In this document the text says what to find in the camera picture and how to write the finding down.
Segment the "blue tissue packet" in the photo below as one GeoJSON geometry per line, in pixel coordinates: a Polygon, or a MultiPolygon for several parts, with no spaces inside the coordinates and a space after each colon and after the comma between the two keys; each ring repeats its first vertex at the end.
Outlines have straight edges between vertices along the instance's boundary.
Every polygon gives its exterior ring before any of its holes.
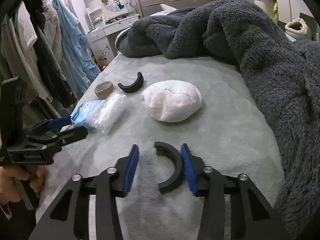
{"type": "Polygon", "coordinates": [[[91,129],[92,116],[105,103],[105,100],[94,100],[83,102],[71,116],[71,123],[75,127],[83,126],[91,129]]]}

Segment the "black curved piece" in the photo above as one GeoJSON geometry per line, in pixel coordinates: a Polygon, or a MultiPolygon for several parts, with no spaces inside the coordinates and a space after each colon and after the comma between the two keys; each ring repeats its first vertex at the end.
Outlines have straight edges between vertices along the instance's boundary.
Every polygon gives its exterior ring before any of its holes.
{"type": "Polygon", "coordinates": [[[137,73],[137,78],[134,81],[134,83],[130,85],[123,85],[122,83],[118,83],[118,87],[125,93],[134,93],[138,91],[140,88],[142,88],[144,83],[144,76],[141,72],[137,73]]]}
{"type": "Polygon", "coordinates": [[[160,194],[175,191],[182,185],[184,177],[184,166],[180,152],[171,144],[162,141],[156,141],[154,148],[156,154],[166,159],[165,163],[169,165],[165,168],[165,171],[169,172],[166,180],[158,183],[158,190],[160,194]]]}

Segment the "clear plastic wrapper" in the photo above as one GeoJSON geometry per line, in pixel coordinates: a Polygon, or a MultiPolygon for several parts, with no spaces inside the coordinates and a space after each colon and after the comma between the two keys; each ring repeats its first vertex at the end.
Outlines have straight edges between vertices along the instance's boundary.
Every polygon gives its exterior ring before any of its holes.
{"type": "Polygon", "coordinates": [[[91,127],[107,134],[127,108],[124,93],[114,91],[93,111],[89,117],[91,127]]]}

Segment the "white round pad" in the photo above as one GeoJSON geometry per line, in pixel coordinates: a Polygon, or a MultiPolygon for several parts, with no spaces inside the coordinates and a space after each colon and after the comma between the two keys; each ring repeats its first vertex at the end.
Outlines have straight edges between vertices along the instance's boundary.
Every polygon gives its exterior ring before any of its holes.
{"type": "Polygon", "coordinates": [[[202,106],[202,96],[193,84],[180,80],[156,82],[140,95],[145,110],[161,122],[181,122],[202,106]]]}

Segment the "hanging black garment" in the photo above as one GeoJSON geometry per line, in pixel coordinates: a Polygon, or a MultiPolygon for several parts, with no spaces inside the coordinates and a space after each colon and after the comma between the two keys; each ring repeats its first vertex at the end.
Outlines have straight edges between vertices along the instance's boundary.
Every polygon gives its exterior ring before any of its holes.
{"type": "Polygon", "coordinates": [[[37,40],[33,45],[42,83],[64,108],[77,102],[77,97],[64,76],[60,63],[62,39],[56,10],[47,0],[22,0],[29,12],[37,40]]]}

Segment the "bed with grey-green sheet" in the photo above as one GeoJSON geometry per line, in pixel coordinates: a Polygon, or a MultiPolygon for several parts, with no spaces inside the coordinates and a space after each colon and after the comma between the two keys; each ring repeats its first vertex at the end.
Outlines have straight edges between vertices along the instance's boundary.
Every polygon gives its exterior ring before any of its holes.
{"type": "Polygon", "coordinates": [[[278,145],[235,66],[210,57],[170,60],[118,55],[91,84],[82,101],[95,100],[95,87],[105,81],[115,86],[132,84],[138,72],[144,76],[144,87],[165,80],[193,84],[201,93],[202,107],[183,122],[159,122],[145,110],[140,92],[128,94],[127,109],[109,133],[92,129],[86,139],[55,155],[54,163],[47,167],[36,218],[41,218],[72,175],[95,176],[128,155],[136,144],[139,162],[131,191],[126,198],[117,199],[123,237],[196,239],[203,199],[194,197],[187,183],[170,193],[159,193],[157,185],[166,180],[169,165],[156,154],[156,141],[176,149],[187,144],[192,154],[221,174],[247,174],[274,204],[284,179],[278,145]]]}

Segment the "light blue hanging towel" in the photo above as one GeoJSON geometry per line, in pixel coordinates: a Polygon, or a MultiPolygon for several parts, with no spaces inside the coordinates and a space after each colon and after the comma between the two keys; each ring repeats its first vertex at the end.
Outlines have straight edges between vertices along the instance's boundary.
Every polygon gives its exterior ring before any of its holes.
{"type": "Polygon", "coordinates": [[[87,39],[79,28],[80,21],[62,0],[52,0],[52,6],[60,20],[63,54],[77,87],[76,95],[82,97],[100,74],[100,69],[87,51],[87,39]]]}

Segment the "hanging white t-shirt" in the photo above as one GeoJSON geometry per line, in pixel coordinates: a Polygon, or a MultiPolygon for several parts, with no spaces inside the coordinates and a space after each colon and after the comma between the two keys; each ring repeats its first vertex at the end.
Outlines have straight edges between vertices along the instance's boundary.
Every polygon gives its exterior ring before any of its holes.
{"type": "Polygon", "coordinates": [[[37,35],[23,1],[17,9],[16,23],[23,50],[29,51],[37,41],[37,35]]]}

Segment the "white vanity desk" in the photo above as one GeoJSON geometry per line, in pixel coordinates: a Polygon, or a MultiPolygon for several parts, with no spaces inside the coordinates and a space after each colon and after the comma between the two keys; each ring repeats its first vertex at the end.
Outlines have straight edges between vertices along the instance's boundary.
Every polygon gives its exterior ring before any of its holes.
{"type": "Polygon", "coordinates": [[[115,4],[106,5],[102,0],[93,0],[89,3],[87,15],[93,30],[86,37],[98,67],[103,69],[118,55],[117,36],[139,20],[140,14],[129,4],[117,11],[115,4]]]}

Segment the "dark grey fluffy blanket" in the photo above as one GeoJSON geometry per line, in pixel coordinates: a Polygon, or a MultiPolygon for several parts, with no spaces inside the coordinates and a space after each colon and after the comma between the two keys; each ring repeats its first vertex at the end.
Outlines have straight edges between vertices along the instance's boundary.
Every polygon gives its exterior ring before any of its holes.
{"type": "Polygon", "coordinates": [[[239,66],[279,146],[285,182],[276,211],[292,239],[319,239],[318,42],[291,42],[249,1],[219,0],[138,20],[116,48],[127,57],[212,55],[239,66]]]}

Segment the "white pillow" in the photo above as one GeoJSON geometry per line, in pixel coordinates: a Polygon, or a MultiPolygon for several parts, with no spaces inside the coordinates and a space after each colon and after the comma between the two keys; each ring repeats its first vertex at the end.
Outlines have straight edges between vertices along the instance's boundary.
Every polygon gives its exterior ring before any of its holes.
{"type": "Polygon", "coordinates": [[[172,12],[172,11],[177,10],[175,7],[171,7],[171,6],[169,6],[167,4],[163,4],[163,3],[161,3],[160,6],[163,11],[167,11],[167,12],[172,12]]]}

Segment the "green white plush pet bed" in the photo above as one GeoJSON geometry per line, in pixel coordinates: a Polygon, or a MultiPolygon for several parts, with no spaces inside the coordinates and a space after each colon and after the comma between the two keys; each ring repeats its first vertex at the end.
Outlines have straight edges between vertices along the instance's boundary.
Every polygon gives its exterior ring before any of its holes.
{"type": "Polygon", "coordinates": [[[312,40],[311,30],[302,18],[295,18],[285,25],[285,34],[295,40],[312,40]]]}

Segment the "white wardrobe cabinet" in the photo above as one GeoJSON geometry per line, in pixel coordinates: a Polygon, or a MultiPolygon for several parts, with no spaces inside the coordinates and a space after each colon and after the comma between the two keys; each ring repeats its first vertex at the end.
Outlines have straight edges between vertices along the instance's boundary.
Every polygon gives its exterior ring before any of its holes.
{"type": "Polygon", "coordinates": [[[312,16],[311,11],[303,0],[261,0],[266,8],[267,14],[277,24],[287,24],[298,18],[302,12],[312,16]]]}

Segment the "black office chair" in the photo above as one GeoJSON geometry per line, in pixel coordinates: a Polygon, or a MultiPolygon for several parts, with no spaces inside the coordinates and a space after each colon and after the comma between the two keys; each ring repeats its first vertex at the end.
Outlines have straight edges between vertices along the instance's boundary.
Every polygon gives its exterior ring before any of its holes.
{"type": "Polygon", "coordinates": [[[306,25],[310,28],[312,39],[314,41],[319,41],[319,25],[316,19],[313,16],[304,14],[302,12],[299,14],[299,17],[302,18],[306,22],[306,25]]]}

